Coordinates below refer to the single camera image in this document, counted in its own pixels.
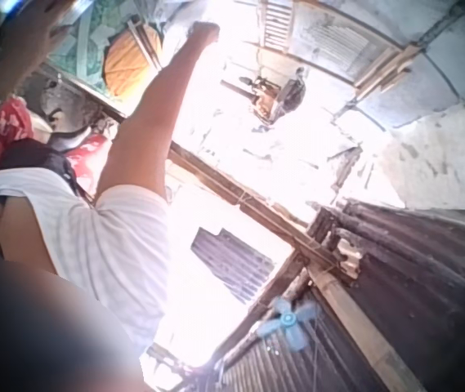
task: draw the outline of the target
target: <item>wooden plank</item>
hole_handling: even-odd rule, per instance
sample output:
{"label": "wooden plank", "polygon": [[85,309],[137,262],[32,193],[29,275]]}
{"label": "wooden plank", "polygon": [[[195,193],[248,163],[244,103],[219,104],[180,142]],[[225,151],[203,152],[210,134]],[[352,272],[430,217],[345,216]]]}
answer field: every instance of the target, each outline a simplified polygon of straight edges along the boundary
{"label": "wooden plank", "polygon": [[149,48],[147,48],[145,43],[141,41],[142,36],[138,33],[138,29],[143,29],[143,28],[141,26],[136,27],[136,25],[134,24],[134,22],[132,22],[132,20],[129,20],[127,22],[127,26],[132,36],[134,37],[134,41],[136,42],[137,46],[140,48],[141,53],[143,54],[143,56],[145,57],[149,65],[151,65],[151,67],[153,67],[156,70],[156,72],[160,71],[161,67],[154,60],[154,57],[149,52]]}
{"label": "wooden plank", "polygon": [[381,55],[378,56],[376,60],[369,65],[365,70],[362,76],[360,76],[355,82],[355,87],[360,87],[364,82],[366,82],[382,65],[384,65],[393,55],[397,55],[397,51],[394,51],[390,47],[385,49]]}
{"label": "wooden plank", "polygon": [[312,282],[388,389],[392,392],[424,391],[417,377],[340,282],[317,265],[311,264],[307,269]]}
{"label": "wooden plank", "polygon": [[374,74],[355,94],[357,100],[363,100],[373,90],[375,90],[390,74],[401,67],[406,61],[414,58],[421,51],[420,47],[408,45],[401,53],[386,63],[377,73]]}

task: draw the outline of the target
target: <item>wooden beam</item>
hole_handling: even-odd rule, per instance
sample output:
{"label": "wooden beam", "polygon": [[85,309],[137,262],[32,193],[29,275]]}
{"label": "wooden beam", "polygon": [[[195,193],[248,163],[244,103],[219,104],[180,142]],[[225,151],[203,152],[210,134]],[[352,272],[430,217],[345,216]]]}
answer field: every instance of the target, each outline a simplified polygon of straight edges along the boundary
{"label": "wooden beam", "polygon": [[[310,282],[311,277],[308,274],[308,271],[303,268],[299,275],[290,283],[288,288],[281,294],[281,296],[287,301],[293,301],[297,297],[299,297],[304,290],[308,287],[308,283]],[[264,321],[268,319],[272,319],[277,315],[277,312],[274,309],[269,309],[258,321]],[[225,355],[225,367],[231,366],[237,359],[239,359],[245,351],[247,351],[257,340],[259,337],[257,336],[256,332],[251,332],[247,336],[245,336],[236,347],[230,350]]]}
{"label": "wooden beam", "polygon": [[323,298],[388,389],[393,392],[424,391],[423,385],[403,359],[340,282],[317,265],[310,264],[307,269]]}
{"label": "wooden beam", "polygon": [[240,211],[289,243],[313,262],[329,268],[336,264],[330,252],[324,250],[313,238],[284,219],[258,196],[246,190],[220,171],[210,167],[190,151],[172,142],[168,158],[177,166],[194,174],[204,185],[228,203],[239,206]]}
{"label": "wooden beam", "polygon": [[419,54],[420,51],[420,47],[416,47],[415,45],[408,45],[401,53],[398,53],[397,56],[393,57],[382,68],[374,73],[373,76],[370,77],[358,89],[357,93],[355,94],[355,98],[357,100],[363,100],[372,91],[384,83],[393,72],[404,68],[404,64],[411,61],[416,55]]}
{"label": "wooden beam", "polygon": [[369,80],[369,78],[383,65],[385,65],[388,61],[390,61],[392,56],[397,56],[397,51],[394,51],[390,47],[385,49],[381,55],[378,56],[376,60],[369,65],[369,67],[365,70],[365,72],[357,78],[354,82],[355,87],[360,87],[364,82]]}

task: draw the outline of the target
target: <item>white clothing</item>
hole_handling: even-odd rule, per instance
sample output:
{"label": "white clothing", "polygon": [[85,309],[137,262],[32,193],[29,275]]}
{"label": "white clothing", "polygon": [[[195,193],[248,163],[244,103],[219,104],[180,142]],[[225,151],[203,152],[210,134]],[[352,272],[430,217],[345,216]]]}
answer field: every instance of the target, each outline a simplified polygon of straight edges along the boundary
{"label": "white clothing", "polygon": [[165,200],[139,186],[117,185],[92,208],[43,168],[1,170],[0,195],[29,200],[58,275],[111,310],[144,352],[167,301]]}

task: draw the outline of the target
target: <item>red fabric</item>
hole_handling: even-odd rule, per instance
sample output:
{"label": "red fabric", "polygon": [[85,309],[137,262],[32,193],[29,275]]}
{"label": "red fabric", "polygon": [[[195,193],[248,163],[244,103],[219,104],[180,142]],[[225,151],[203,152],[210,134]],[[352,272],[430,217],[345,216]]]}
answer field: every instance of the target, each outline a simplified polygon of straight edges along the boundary
{"label": "red fabric", "polygon": [[90,195],[96,193],[101,170],[107,162],[111,145],[109,139],[99,133],[94,133],[77,149],[65,155],[76,173],[78,183]]}
{"label": "red fabric", "polygon": [[29,111],[20,98],[10,98],[0,108],[0,157],[15,140],[34,138]]}

